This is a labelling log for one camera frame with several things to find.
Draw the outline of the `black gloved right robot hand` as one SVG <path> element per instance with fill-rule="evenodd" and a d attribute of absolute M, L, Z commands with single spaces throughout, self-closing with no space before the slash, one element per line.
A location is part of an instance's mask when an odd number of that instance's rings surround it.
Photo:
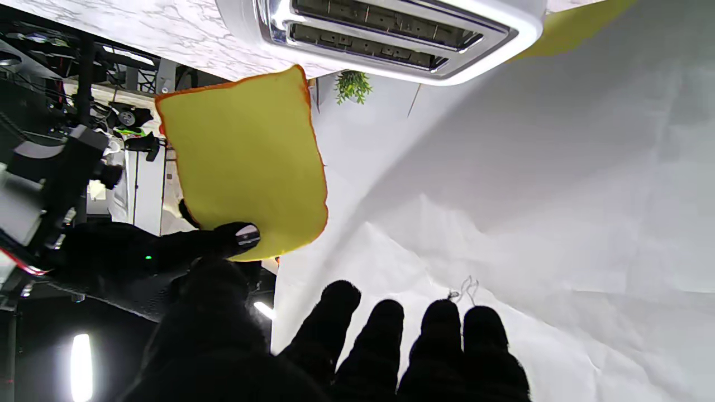
<path fill-rule="evenodd" d="M 122 222 L 88 222 L 67 231 L 61 247 L 48 256 L 49 280 L 159 322 L 195 262 L 246 253 L 260 239 L 257 227 L 246 222 L 163 236 Z"/>

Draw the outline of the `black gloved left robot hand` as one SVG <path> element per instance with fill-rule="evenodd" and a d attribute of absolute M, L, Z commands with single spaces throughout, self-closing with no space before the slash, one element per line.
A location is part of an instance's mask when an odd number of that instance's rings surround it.
<path fill-rule="evenodd" d="M 381 300 L 355 339 L 346 341 L 360 291 L 327 285 L 293 341 L 274 355 L 245 305 L 247 287 L 225 261 L 201 261 L 158 325 L 140 374 L 123 401 L 529 401 L 525 369 L 509 351 L 493 308 L 460 317 L 437 300 L 401 361 L 404 309 Z"/>

